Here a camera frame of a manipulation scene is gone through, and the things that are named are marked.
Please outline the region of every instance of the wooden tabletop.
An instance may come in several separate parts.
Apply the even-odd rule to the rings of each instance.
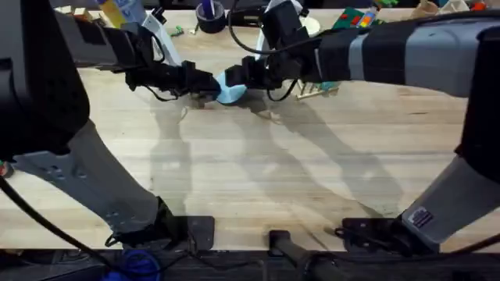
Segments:
[[[329,28],[341,10],[313,10]],[[383,9],[399,20],[409,10]],[[168,30],[196,24],[192,11],[165,14]],[[257,29],[237,28],[254,45]],[[218,34],[173,39],[183,59],[218,74],[248,53]],[[308,249],[343,250],[325,229],[345,217],[395,217],[449,163],[466,101],[414,87],[343,82],[335,96],[272,103],[253,91],[237,107],[196,108],[188,97],[156,101],[131,92],[123,75],[80,71],[91,118],[112,153],[176,215],[213,215],[215,249],[261,250],[271,229],[291,231]],[[9,182],[37,210],[78,240],[104,248],[108,226],[34,176]],[[444,244],[450,251],[500,230],[494,212]],[[0,195],[0,247],[69,247]]]

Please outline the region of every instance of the black cable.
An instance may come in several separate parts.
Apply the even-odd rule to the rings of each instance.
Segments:
[[[283,95],[283,97],[281,98],[278,98],[278,99],[275,99],[273,98],[273,96],[271,95],[271,92],[269,91],[269,89],[266,90],[266,93],[267,93],[267,97],[271,100],[271,101],[283,101],[285,98],[288,98],[288,96],[291,94],[291,91],[294,89],[296,83],[297,83],[297,80],[298,79],[294,79],[291,84],[290,84],[290,87],[288,87],[288,90],[287,92]]]
[[[227,29],[229,30],[229,33],[230,33],[231,37],[233,38],[234,42],[236,42],[236,44],[238,46],[240,46],[241,48],[243,48],[245,51],[248,51],[248,52],[251,52],[254,54],[259,54],[259,55],[275,55],[275,54],[279,54],[281,52],[285,52],[285,51],[288,51],[290,49],[296,48],[296,47],[301,46],[303,44],[318,41],[318,40],[322,39],[321,37],[310,38],[310,39],[300,41],[300,42],[295,43],[295,44],[291,44],[291,45],[284,47],[284,48],[281,48],[279,50],[263,51],[263,50],[256,50],[254,48],[250,48],[249,46],[243,44],[243,42],[241,42],[240,39],[238,39],[236,37],[236,34],[234,33],[234,30],[233,30],[233,25],[231,23],[231,16],[233,15],[234,10],[236,9],[236,4],[239,1],[240,0],[234,0],[233,5],[231,6],[231,8],[229,9],[229,12],[227,13]]]
[[[159,100],[159,101],[176,101],[176,100],[178,100],[178,99],[179,99],[179,97],[178,97],[178,96],[175,96],[175,98],[162,98],[162,97],[160,97],[157,93],[155,93],[155,92],[153,91],[153,89],[151,89],[148,85],[142,85],[142,86],[144,86],[146,89],[148,89],[150,92],[152,92],[152,93],[153,93],[153,95],[155,96],[155,98],[156,98],[157,100]]]
[[[189,255],[202,263],[203,265],[206,265],[212,269],[215,269],[216,271],[227,271],[231,269],[239,269],[248,265],[258,265],[262,269],[262,281],[267,281],[267,265],[263,260],[254,260],[254,261],[243,261],[243,262],[238,262],[232,265],[215,265],[210,261],[206,261],[202,257],[198,255],[198,245],[196,243],[196,239],[193,236],[193,233],[188,229],[187,234],[189,236],[189,247],[188,247],[188,253]]]

